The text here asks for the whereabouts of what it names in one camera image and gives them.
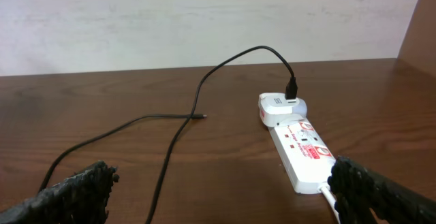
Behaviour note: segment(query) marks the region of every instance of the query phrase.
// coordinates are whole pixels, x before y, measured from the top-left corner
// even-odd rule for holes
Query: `charging cable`
[[[206,118],[206,115],[203,114],[194,114],[194,112],[196,111],[196,106],[197,106],[197,101],[198,101],[198,96],[200,94],[200,89],[204,83],[204,81],[215,71],[217,71],[220,67],[224,66],[225,64],[229,63],[230,61],[233,61],[234,59],[237,59],[238,57],[241,57],[247,53],[250,53],[254,50],[268,50],[271,53],[273,53],[276,57],[278,57],[280,59],[280,61],[286,66],[287,70],[290,72],[290,81],[288,82],[287,86],[286,86],[286,90],[285,90],[285,98],[286,99],[295,99],[297,96],[297,83],[296,83],[296,78],[294,75],[294,71],[292,71],[292,68],[290,67],[289,63],[274,49],[272,49],[271,47],[268,46],[256,46],[256,47],[252,47],[246,51],[243,51],[235,56],[233,56],[232,58],[228,59],[227,61],[222,62],[221,64],[219,64],[218,66],[214,67],[213,69],[211,69],[200,81],[200,83],[197,86],[197,91],[196,91],[196,95],[194,97],[193,100],[193,105],[192,105],[192,109],[191,112],[189,114],[186,115],[179,115],[179,114],[150,114],[150,115],[146,115],[146,116],[142,116],[140,118],[135,118],[132,121],[129,121],[125,124],[122,124],[120,126],[118,126],[117,128],[105,132],[95,138],[89,139],[85,142],[79,143],[69,149],[67,149],[65,152],[63,152],[61,155],[58,156],[58,158],[56,160],[54,160],[54,162],[52,163],[52,165],[50,166],[50,168],[47,171],[47,174],[41,184],[41,187],[39,189],[39,191],[44,190],[47,187],[48,181],[50,180],[56,166],[59,164],[59,162],[61,162],[61,160],[67,156],[68,154],[70,154],[72,151],[85,146],[87,144],[93,143],[95,141],[98,141],[108,135],[112,135],[113,133],[116,133],[124,128],[126,128],[127,126],[129,126],[130,124],[144,119],[144,118],[185,118],[185,122],[179,127],[178,131],[176,132],[176,134],[174,135],[174,137],[171,140],[171,143],[167,149],[166,155],[165,155],[165,159],[163,160],[163,165],[161,168],[161,172],[159,174],[159,178],[157,179],[157,183],[156,183],[156,187],[155,187],[155,191],[153,193],[153,198],[151,200],[151,206],[150,206],[150,210],[149,213],[147,215],[147,219],[145,221],[146,224],[150,224],[151,221],[153,220],[153,215],[155,214],[156,211],[156,207],[157,207],[157,201],[159,199],[159,194],[162,188],[162,184],[164,183],[164,178],[165,178],[165,174],[166,174],[166,170],[168,168],[168,164],[170,162],[170,157],[171,157],[171,153],[172,153],[172,149],[174,148],[174,145],[176,144],[176,141],[178,139],[178,136],[181,134],[182,130],[185,128],[186,124],[191,120],[191,119],[203,119]]]
[[[334,209],[334,204],[336,203],[336,199],[333,197],[332,192],[330,192],[330,190],[328,190],[327,187],[322,187],[320,190],[324,195],[324,197],[326,197],[327,202],[330,204],[330,207],[332,208],[333,213],[336,216],[336,219],[338,220],[338,223],[341,224],[341,221],[339,220],[339,213]]]

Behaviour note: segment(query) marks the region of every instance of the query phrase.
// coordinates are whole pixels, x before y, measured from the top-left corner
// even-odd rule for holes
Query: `white wall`
[[[396,57],[416,1],[0,0],[0,75]]]

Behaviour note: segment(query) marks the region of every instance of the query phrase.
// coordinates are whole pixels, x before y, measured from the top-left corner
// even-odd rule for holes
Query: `red label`
[[[311,159],[320,159],[320,156],[316,152],[315,148],[312,145],[301,145],[300,143],[297,143],[301,153],[305,157],[309,157]]]

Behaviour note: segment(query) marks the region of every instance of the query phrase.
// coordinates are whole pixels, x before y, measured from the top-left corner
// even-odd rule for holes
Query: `brown table surface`
[[[436,200],[436,79],[394,59],[292,63],[308,119],[345,155]],[[0,78],[0,209],[37,191],[66,148],[132,118],[185,114],[210,67]],[[227,66],[204,84],[175,146],[154,223],[335,223],[321,195],[297,195],[258,115],[283,92],[282,64]],[[148,119],[67,156],[51,184],[97,161],[119,166],[107,223],[143,223],[183,120]]]

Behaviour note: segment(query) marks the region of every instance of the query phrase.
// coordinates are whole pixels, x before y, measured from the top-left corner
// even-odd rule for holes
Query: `power strip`
[[[303,119],[284,127],[269,127],[295,192],[321,193],[336,159],[312,124]]]

